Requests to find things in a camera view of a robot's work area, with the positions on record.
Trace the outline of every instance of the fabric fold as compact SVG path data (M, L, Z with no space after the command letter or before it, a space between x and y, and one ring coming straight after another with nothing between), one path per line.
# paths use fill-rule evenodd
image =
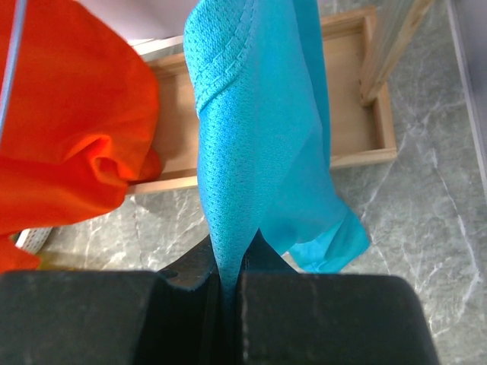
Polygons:
M227 297L258 229L314 272L364 252L367 234L328 171L316 1L202 0L184 50L200 118L199 191Z
M2 5L3 66L15 0ZM10 233L105 214L157 178L158 117L158 81L123 39L75 1L29 2L0 142L0 272L38 262Z

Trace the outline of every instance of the wooden frame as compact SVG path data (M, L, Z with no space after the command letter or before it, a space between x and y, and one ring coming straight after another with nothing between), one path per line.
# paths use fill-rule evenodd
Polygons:
M428 7L419 6L419 3L431 4L431 1L396 0L389 12L400 14L400 18L394 19L395 22L407 23L411 19L420 21L422 17L416 13L424 15ZM391 19L381 22L388 24ZM370 93L372 88L367 89L368 86L364 86L365 79L361 83L360 76L363 77L366 74L364 70L370 67L369 61L365 60L377 60L377 54L381 55L379 58L385 58L380 61L379 69L386 69L390 73L393 67L390 63L399 58L405 48L404 39L409 39L412 32L411 26L406 25L407 37L400 31L396 32L392 44L389 40L384 46L384 36L376 36L374 32L376 23L375 7L321 19L331 109L332 168L380 163L397 156L390 96L384 73L379 83L374 82L374 79L372 82L366 81L373 85L373 93L377 94L369 103L370 106L362 106L364 90ZM153 147L161 156L164 170L157 181L131 186L129 193L133 194L197 185L199 121L194 110L193 87L184 55L158 59L149 62L149 66L160 81L161 123L155 133Z

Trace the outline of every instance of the wooden tray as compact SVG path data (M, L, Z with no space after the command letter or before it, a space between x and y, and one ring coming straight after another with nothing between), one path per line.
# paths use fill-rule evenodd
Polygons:
M397 156L389 91L385 84L370 107L360 104L359 73L376 24L375 7L321 19L331 107L331 166L350 167ZM160 81L161 123L153 147L164 171L159 180L131 186L129 193L197 185L199 120L184 55L149 62Z

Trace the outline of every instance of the turquoise fabric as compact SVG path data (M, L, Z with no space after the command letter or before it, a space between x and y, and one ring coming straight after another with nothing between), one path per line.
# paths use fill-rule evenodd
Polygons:
M200 119L198 184L224 292L256 231L305 270L337 272L368 247L329 175L316 0L202 0L184 52Z

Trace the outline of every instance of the seam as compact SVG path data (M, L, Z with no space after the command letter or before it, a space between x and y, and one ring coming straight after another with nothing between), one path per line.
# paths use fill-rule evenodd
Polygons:
M249 32L247 33L247 37L245 39L245 42L243 43L243 47L242 49L239 51L237 57L235 58L235 60L221 73L221 75L219 75L215 80L213 80L211 82L211 84L207 84L205 85L205 90L202 92L202 93L198 93L199 95L196 97L196 108L199 109L200 108L200 103L201 103L201 99L203 97L207 97L208 94L210 93L210 89L215 86L215 84L217 82L219 82L222 78L225 78L227 77L227 75L232 71L232 68L242 60L242 58L247 54L247 52L244 52L244 51L247 51L247 48L249 46L249 43L250 41L253 39L252 36L250 36L251 34L253 34L253 18L254 18L254 15L255 15L255 5L256 5L257 1L256 0L253 0L253 4L252 4L252 14L250 15L250 21L249 21Z
M240 19L238 21L237 26L235 27L234 34L231 36L228 42L225 43L223 49L220 52L218 52L218 54L215 57L213 57L212 60L205 65L205 67L203 67L201 70L198 71L198 74L195 76L194 82L197 82L198 79L201 77L202 73L213 66L217 58L219 58L230 47L230 44L233 42L233 40L237 38L237 31L240 29L240 26L242 25L242 20L244 19L245 11L247 9L249 2L250 2L249 0L245 1L245 5L243 7L242 13L240 14Z

